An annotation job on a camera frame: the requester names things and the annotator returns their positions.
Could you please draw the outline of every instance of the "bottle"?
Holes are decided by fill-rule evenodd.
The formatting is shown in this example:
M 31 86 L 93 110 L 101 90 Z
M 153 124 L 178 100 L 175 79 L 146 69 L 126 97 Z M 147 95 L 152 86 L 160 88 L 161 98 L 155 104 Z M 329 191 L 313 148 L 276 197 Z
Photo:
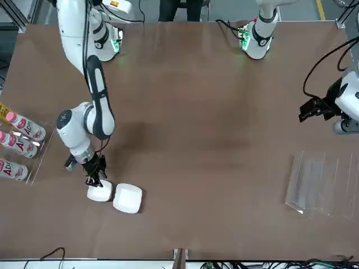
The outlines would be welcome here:
M 14 134 L 5 133 L 3 131 L 0 131 L 0 143 L 4 147 L 13 149 L 16 153 L 24 155 L 27 158 L 34 157 L 38 152 L 38 148 L 29 140 L 15 136 Z
M 40 142 L 45 138 L 45 129 L 28 118 L 25 118 L 14 112 L 8 112 L 6 115 L 6 120 L 15 126 L 20 132 L 35 141 Z
M 24 165 L 0 159 L 0 177 L 21 181 L 27 177 L 28 172 L 27 167 Z
M 7 113 L 12 112 L 10 108 L 0 103 L 0 119 L 5 120 Z

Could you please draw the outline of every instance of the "yellow stripe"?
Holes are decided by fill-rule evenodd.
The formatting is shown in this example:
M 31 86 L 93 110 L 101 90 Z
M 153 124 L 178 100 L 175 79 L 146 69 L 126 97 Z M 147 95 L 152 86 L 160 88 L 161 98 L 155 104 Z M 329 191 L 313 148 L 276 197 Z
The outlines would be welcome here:
M 325 14 L 324 14 L 324 10 L 323 10 L 323 5 L 321 4 L 321 0 L 316 0 L 316 5 L 318 7 L 319 17 L 320 17 L 321 21 L 325 21 Z

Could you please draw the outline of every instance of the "table surface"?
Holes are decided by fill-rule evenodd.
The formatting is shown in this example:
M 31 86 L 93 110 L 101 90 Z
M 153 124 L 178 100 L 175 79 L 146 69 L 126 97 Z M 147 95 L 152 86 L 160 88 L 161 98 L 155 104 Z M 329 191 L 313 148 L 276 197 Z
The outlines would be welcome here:
M 307 219 L 284 204 L 293 155 L 347 154 L 357 136 L 333 121 L 299 123 L 302 83 L 313 64 L 346 39 L 334 22 L 282 22 L 269 54 L 253 61 L 216 23 L 125 28 L 121 55 L 103 67 L 116 130 L 104 150 L 111 182 L 144 190 L 140 214 L 86 198 L 82 169 L 63 168 L 68 149 L 54 135 L 34 185 L 0 182 L 0 257 L 332 259 L 359 257 L 357 224 Z M 324 96 L 339 54 L 307 89 Z M 90 100 L 67 61 L 58 29 L 19 35 L 2 101 L 55 122 Z

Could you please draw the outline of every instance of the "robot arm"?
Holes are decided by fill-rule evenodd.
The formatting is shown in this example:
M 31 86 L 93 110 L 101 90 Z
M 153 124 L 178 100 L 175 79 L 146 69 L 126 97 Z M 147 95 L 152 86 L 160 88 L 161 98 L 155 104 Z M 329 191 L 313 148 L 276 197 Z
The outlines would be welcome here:
M 258 18 L 240 29 L 242 50 L 252 59 L 262 59 L 270 47 L 273 31 L 278 22 L 278 6 L 293 4 L 298 0 L 256 0 Z
M 89 186 L 111 186 L 105 181 L 105 158 L 98 156 L 94 150 L 90 135 L 103 141 L 109 139 L 114 130 L 114 116 L 101 61 L 109 61 L 118 53 L 118 42 L 121 42 L 119 32 L 102 20 L 100 13 L 90 7 L 88 0 L 52 0 L 52 3 L 58 10 L 65 55 L 82 74 L 85 72 L 93 100 L 92 103 L 83 102 L 76 108 L 64 110 L 57 119 L 57 132 L 71 153 L 65 166 L 72 170 L 75 164 L 81 164 L 88 174 L 86 184 Z M 86 18 L 89 21 L 87 43 L 84 38 Z
M 358 73 L 356 70 L 351 70 L 329 87 L 324 98 L 312 98 L 300 107 L 300 122 L 319 115 L 323 115 L 325 120 L 340 116 L 342 119 L 333 125 L 335 133 L 339 135 L 359 133 L 358 89 Z

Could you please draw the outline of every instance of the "transparent plastic tray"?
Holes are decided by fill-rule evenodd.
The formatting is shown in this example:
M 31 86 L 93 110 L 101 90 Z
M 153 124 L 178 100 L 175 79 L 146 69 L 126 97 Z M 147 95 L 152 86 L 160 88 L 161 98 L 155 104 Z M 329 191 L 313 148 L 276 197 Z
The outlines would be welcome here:
M 286 204 L 307 217 L 319 212 L 359 220 L 358 171 L 355 154 L 302 151 L 293 159 Z
M 13 133 L 16 136 L 20 136 L 26 140 L 31 141 L 31 143 L 33 143 L 35 146 L 38 147 L 38 152 L 36 153 L 35 157 L 26 158 L 25 156 L 19 155 L 16 152 L 14 152 L 13 150 L 7 149 L 0 145 L 0 156 L 2 156 L 4 159 L 6 159 L 8 161 L 18 163 L 18 164 L 21 164 L 21 165 L 24 165 L 27 167 L 29 173 L 28 173 L 27 177 L 24 180 L 22 180 L 21 182 L 25 182 L 26 184 L 31 184 L 31 185 L 35 181 L 36 175 L 37 175 L 38 170 L 41 166 L 41 163 L 44 159 L 45 153 L 47 151 L 48 145 L 51 141 L 51 138 L 52 138 L 53 132 L 54 132 L 54 127 L 53 127 L 52 123 L 40 122 L 38 120 L 35 120 L 34 122 L 36 122 L 37 124 L 39 124 L 40 126 L 45 128 L 45 130 L 46 130 L 45 139 L 42 140 L 41 142 L 32 141 L 27 136 L 20 133 L 15 127 L 13 127 L 12 125 L 10 125 L 6 122 L 1 122 L 1 125 L 0 125 L 1 131 L 7 132 L 7 133 Z

